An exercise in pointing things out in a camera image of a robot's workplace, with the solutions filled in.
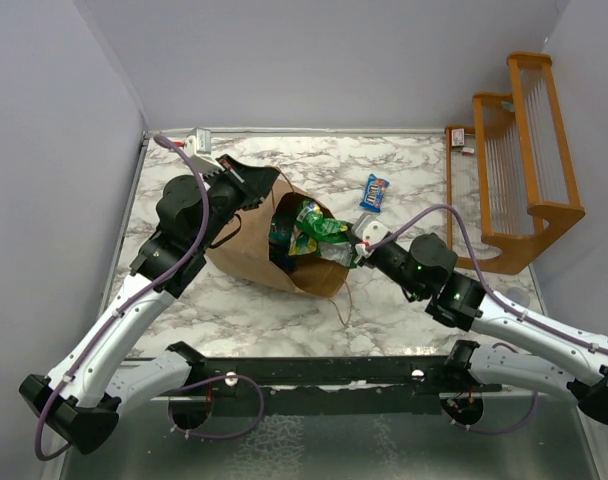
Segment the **brown paper bag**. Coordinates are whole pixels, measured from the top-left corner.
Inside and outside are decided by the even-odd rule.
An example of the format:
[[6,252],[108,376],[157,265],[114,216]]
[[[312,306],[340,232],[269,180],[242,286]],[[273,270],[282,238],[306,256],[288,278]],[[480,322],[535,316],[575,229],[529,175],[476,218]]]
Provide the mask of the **brown paper bag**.
[[279,173],[264,203],[238,213],[218,234],[208,260],[239,279],[332,301],[348,287],[349,268],[322,258],[314,240],[295,224],[297,208],[311,198]]

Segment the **green candy bag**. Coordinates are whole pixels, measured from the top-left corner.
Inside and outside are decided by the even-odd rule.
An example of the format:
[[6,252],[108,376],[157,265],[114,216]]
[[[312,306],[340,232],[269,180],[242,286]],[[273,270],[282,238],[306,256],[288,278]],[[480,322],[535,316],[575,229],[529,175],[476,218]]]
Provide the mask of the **green candy bag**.
[[357,254],[349,239],[350,225],[326,215],[312,199],[296,208],[288,255],[315,255],[343,267],[357,267]]

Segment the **blue M&M's packet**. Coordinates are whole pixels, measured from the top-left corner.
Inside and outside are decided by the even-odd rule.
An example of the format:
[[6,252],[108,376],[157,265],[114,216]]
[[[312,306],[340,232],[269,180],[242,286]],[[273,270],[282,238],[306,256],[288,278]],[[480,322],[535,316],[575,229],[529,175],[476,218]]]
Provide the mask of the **blue M&M's packet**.
[[377,177],[371,173],[368,176],[366,186],[360,201],[360,206],[366,211],[379,214],[382,202],[390,182],[384,178]]

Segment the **teal Fox's candy bag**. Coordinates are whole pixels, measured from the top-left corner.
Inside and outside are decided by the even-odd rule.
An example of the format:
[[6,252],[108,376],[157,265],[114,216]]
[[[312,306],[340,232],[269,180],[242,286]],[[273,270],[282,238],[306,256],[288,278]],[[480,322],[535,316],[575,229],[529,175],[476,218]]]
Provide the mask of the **teal Fox's candy bag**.
[[269,259],[288,274],[296,269],[296,262],[289,254],[293,226],[288,215],[275,213],[268,233]]

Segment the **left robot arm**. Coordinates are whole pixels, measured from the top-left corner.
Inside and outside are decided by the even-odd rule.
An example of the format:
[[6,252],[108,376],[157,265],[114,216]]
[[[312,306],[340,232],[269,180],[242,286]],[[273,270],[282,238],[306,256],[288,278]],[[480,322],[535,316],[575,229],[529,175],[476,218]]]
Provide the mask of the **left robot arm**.
[[19,388],[38,417],[81,454],[97,450],[121,416],[171,391],[190,395],[205,371],[189,355],[165,351],[134,370],[118,369],[152,322],[169,308],[206,264],[206,252],[241,210],[269,197],[279,172],[223,155],[171,179],[156,205],[158,225],[140,247],[114,300],[78,345],[46,375]]

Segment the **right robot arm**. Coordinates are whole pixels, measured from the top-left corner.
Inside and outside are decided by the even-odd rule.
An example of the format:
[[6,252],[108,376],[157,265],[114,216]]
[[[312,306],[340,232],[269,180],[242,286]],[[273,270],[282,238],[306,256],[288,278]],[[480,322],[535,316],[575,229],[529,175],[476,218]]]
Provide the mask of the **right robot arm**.
[[397,283],[426,313],[450,328],[517,347],[517,352],[464,343],[443,367],[445,383],[502,384],[556,395],[608,426],[608,336],[575,329],[510,301],[485,283],[455,272],[456,254],[435,234],[409,249],[389,233],[366,238],[367,263]]

